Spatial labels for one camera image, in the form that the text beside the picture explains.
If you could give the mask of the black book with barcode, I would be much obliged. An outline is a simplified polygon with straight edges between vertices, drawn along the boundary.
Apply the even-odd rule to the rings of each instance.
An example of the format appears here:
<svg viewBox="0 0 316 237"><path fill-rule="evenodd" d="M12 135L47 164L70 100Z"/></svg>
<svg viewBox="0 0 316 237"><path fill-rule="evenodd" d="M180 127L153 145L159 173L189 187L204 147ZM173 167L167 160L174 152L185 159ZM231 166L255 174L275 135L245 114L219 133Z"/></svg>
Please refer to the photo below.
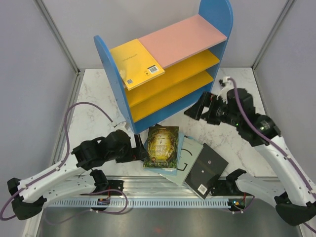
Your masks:
<svg viewBox="0 0 316 237"><path fill-rule="evenodd" d="M206 199L212 186L218 181L228 164L224 158L204 143L185 179L185 184L201 199Z"/></svg>

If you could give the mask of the yellow book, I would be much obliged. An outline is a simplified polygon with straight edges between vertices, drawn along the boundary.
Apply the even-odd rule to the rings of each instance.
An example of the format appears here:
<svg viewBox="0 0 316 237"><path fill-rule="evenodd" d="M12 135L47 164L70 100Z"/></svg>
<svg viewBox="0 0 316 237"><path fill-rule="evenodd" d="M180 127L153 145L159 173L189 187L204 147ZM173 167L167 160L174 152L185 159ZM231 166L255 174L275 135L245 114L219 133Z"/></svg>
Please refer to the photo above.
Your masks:
<svg viewBox="0 0 316 237"><path fill-rule="evenodd" d="M138 39L110 50L127 90L132 90L165 73Z"/></svg>

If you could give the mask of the grey Great Gatsby book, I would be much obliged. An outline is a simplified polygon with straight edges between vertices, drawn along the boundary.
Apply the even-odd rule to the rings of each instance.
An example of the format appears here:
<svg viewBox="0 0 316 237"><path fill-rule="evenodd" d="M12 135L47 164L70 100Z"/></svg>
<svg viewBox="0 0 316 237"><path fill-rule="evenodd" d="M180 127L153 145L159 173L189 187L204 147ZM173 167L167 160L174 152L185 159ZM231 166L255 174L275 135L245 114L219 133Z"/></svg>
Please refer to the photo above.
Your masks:
<svg viewBox="0 0 316 237"><path fill-rule="evenodd" d="M185 136L180 153L180 159L178 161L176 175L172 176L168 174L161 174L161 176L176 184L177 186L182 186L202 149L202 144L191 137Z"/></svg>

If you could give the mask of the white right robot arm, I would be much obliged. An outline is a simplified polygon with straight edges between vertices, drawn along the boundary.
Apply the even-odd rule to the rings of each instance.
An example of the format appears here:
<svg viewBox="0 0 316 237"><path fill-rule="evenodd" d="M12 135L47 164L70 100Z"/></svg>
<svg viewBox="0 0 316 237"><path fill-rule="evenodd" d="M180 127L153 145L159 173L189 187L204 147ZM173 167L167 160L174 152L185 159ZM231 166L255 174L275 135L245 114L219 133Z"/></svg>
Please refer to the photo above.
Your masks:
<svg viewBox="0 0 316 237"><path fill-rule="evenodd" d="M246 89L230 89L226 96L205 91L184 114L208 124L226 123L235 127L239 136L268 162L281 182L274 186L237 169L227 176L226 190L233 195L243 192L263 200L291 226L314 218L316 186L299 168L279 128L270 117L256 112L253 97Z"/></svg>

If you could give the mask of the light blue Old Man book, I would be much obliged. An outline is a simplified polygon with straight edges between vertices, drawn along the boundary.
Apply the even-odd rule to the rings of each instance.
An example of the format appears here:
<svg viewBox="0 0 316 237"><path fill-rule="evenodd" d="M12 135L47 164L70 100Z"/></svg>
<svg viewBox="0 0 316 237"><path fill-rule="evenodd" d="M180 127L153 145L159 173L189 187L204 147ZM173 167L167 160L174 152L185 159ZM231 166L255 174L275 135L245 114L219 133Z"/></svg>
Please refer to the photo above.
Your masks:
<svg viewBox="0 0 316 237"><path fill-rule="evenodd" d="M148 168L148 167L144 167L143 169L146 170L146 171L151 171L151 172L158 173L158 174L176 176L177 168L178 168L178 164L179 164L179 160L180 160L181 149L182 149L182 146L183 146L183 141L184 141L184 133L179 132L178 151L177 151L177 164L176 164L176 168L175 169Z"/></svg>

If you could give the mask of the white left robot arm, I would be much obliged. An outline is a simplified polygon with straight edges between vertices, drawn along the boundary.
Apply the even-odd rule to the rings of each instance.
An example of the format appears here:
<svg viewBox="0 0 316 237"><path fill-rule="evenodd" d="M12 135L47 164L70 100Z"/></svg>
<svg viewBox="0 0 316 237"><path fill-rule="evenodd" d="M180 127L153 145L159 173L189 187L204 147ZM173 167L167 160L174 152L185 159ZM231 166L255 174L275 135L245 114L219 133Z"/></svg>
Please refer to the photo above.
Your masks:
<svg viewBox="0 0 316 237"><path fill-rule="evenodd" d="M103 195L109 192L109 181L100 167L109 161L116 163L145 160L148 153L139 135L136 146L122 130L107 137L83 141L71 156L28 179L12 178L7 186L14 216L27 220L59 200L77 195Z"/></svg>

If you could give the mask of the green Alice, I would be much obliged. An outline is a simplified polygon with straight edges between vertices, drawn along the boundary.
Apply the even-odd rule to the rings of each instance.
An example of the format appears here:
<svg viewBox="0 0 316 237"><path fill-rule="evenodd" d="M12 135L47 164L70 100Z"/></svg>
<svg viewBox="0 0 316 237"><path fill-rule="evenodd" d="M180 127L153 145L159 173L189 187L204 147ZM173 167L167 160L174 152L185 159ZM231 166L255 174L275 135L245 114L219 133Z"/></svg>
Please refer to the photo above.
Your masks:
<svg viewBox="0 0 316 237"><path fill-rule="evenodd" d="M175 170L179 144L178 126L151 126L147 137L148 157L143 167Z"/></svg>

